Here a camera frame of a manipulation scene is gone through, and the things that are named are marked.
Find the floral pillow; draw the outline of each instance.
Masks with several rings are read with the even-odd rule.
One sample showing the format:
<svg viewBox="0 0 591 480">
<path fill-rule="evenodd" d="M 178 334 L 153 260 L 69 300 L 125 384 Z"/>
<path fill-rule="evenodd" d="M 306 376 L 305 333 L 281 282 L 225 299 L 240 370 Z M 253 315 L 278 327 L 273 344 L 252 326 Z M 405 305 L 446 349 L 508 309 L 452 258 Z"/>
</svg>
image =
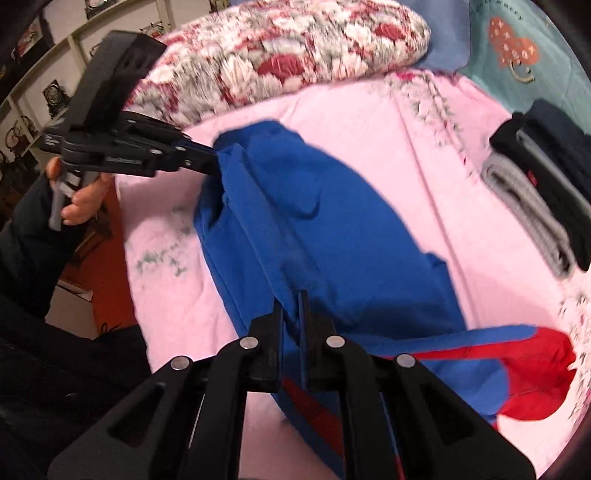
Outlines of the floral pillow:
<svg viewBox="0 0 591 480">
<path fill-rule="evenodd" d="M 417 62 L 431 31 L 393 0 L 259 0 L 199 18 L 168 45 L 129 110 L 178 127 L 313 83 Z"/>
</svg>

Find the folded clothing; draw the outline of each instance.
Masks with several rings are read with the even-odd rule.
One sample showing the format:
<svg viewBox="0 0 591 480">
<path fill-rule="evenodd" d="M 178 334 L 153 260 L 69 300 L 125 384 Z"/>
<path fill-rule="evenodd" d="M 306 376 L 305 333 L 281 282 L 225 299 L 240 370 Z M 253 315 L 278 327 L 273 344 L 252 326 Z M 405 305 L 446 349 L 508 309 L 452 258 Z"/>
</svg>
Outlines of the folded clothing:
<svg viewBox="0 0 591 480">
<path fill-rule="evenodd" d="M 536 100 L 524 114 L 524 131 L 591 202 L 591 137 L 560 108 Z"/>
<path fill-rule="evenodd" d="M 466 331 L 445 263 L 417 248 L 354 171 L 276 122 L 227 132 L 214 146 L 222 178 L 207 179 L 195 217 L 204 257 L 238 335 L 274 297 L 282 304 L 285 379 L 276 400 L 335 472 L 336 396 L 298 386 L 301 290 L 368 352 L 427 355 L 427 366 L 489 421 L 544 418 L 562 403 L 574 375 L 568 337 L 527 326 Z"/>
<path fill-rule="evenodd" d="M 546 135 L 539 133 L 528 125 L 524 125 L 517 131 L 517 140 L 556 178 L 558 182 L 560 182 L 564 189 L 573 196 L 583 213 L 591 218 L 591 205 L 553 160 L 556 156 L 548 146 Z"/>
<path fill-rule="evenodd" d="M 576 263 L 569 236 L 527 176 L 497 152 L 484 162 L 480 176 L 528 232 L 554 275 L 568 277 Z"/>
<path fill-rule="evenodd" d="M 572 192 L 552 171 L 532 155 L 517 139 L 524 126 L 524 116 L 516 112 L 491 137 L 491 146 L 525 173 L 544 199 L 554 217 L 569 235 L 570 247 L 577 264 L 587 271 L 591 262 L 591 218 L 584 212 Z"/>
</svg>

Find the metal pin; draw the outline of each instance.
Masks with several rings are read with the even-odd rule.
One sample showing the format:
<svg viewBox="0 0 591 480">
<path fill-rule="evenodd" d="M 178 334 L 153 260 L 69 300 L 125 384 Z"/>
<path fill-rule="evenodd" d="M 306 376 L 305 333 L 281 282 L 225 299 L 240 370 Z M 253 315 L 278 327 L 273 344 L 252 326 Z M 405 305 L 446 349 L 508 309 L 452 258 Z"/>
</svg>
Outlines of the metal pin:
<svg viewBox="0 0 591 480">
<path fill-rule="evenodd" d="M 184 370 L 190 364 L 189 359 L 183 355 L 176 356 L 170 361 L 170 366 L 173 367 L 173 370 Z"/>
<path fill-rule="evenodd" d="M 244 337 L 240 340 L 240 346 L 244 350 L 252 350 L 258 346 L 258 340 L 254 337 Z"/>
<path fill-rule="evenodd" d="M 326 344 L 331 348 L 341 348 L 345 344 L 345 339 L 340 335 L 331 335 L 326 339 Z"/>
<path fill-rule="evenodd" d="M 412 355 L 403 353 L 402 355 L 398 355 L 396 357 L 396 363 L 404 368 L 412 368 L 417 363 L 417 361 Z"/>
</svg>

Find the floral pattern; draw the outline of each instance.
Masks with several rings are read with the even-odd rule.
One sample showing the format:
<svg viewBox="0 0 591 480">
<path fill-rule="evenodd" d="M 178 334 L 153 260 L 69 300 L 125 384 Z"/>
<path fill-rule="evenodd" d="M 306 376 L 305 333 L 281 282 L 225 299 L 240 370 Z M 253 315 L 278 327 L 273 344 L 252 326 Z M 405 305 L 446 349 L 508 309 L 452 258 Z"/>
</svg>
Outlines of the floral pattern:
<svg viewBox="0 0 591 480">
<path fill-rule="evenodd" d="M 428 70 L 406 70 L 388 75 L 385 79 L 390 94 L 401 98 L 406 107 L 411 108 L 415 118 L 421 124 L 417 134 L 443 148 L 454 145 L 463 155 L 465 146 L 459 135 L 459 124 L 454 120 L 454 113 L 441 95 L 434 81 L 433 73 Z"/>
<path fill-rule="evenodd" d="M 259 0 L 159 38 L 127 108 L 178 127 L 314 83 L 417 62 L 431 31 L 394 0 Z"/>
</svg>

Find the blue cloth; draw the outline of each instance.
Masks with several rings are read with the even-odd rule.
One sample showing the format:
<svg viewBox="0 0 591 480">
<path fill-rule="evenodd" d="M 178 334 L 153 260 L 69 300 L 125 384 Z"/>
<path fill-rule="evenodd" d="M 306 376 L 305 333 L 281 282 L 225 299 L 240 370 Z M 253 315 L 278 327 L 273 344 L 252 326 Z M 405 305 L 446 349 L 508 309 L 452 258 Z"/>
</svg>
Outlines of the blue cloth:
<svg viewBox="0 0 591 480">
<path fill-rule="evenodd" d="M 249 0 L 232 0 L 240 5 Z M 470 0 L 398 0 L 421 15 L 431 29 L 427 54 L 414 66 L 453 73 L 470 58 Z"/>
<path fill-rule="evenodd" d="M 354 171 L 271 121 L 222 134 L 214 146 L 222 178 L 207 179 L 195 216 L 205 259 L 238 335 L 271 311 L 274 297 L 281 302 L 287 377 L 301 378 L 301 290 L 339 333 L 377 355 L 429 351 L 437 339 L 443 348 L 485 340 L 466 331 L 445 263 L 419 251 L 396 213 Z M 509 338 L 533 335 L 535 329 L 524 328 L 511 330 Z M 492 338 L 507 340 L 508 334 Z M 406 345 L 401 339 L 414 340 Z M 507 399 L 507 373 L 497 359 L 426 365 L 487 419 Z M 338 414 L 335 395 L 315 397 Z M 276 399 L 342 474 L 341 458 L 290 396 L 281 391 Z"/>
</svg>

